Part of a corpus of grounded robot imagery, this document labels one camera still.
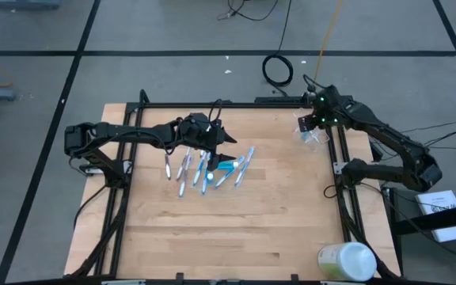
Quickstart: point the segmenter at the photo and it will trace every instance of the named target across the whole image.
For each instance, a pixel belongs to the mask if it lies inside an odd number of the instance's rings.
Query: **wooden tabletop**
[[[125,104],[105,105],[102,121],[121,124],[124,109]],[[147,108],[142,125],[152,127],[190,112],[208,110]],[[250,146],[255,152],[241,187],[234,187],[233,175],[219,189],[209,187],[205,196],[200,195],[201,181],[192,187],[199,151],[193,152],[190,181],[179,199],[179,183],[166,178],[165,152],[139,145],[117,277],[174,279],[183,272],[185,279],[270,280],[290,279],[290,274],[300,280],[325,279],[317,253],[343,242],[336,200],[323,196],[323,189],[333,184],[329,150],[327,144],[313,150],[293,136],[294,112],[224,108],[222,124],[238,143],[225,143],[218,152],[246,156]],[[367,135],[347,131],[346,136],[351,157],[371,161]],[[102,148],[112,158],[116,149],[116,143]],[[170,157],[173,177],[184,154],[185,148],[177,147]],[[216,181],[221,176],[215,172]],[[88,178],[82,201],[104,182],[102,175]],[[399,274],[382,197],[364,187],[358,188],[358,197],[367,240]],[[107,198],[105,191],[80,215],[65,273],[77,269],[98,242]],[[104,264],[108,272],[109,262]]]

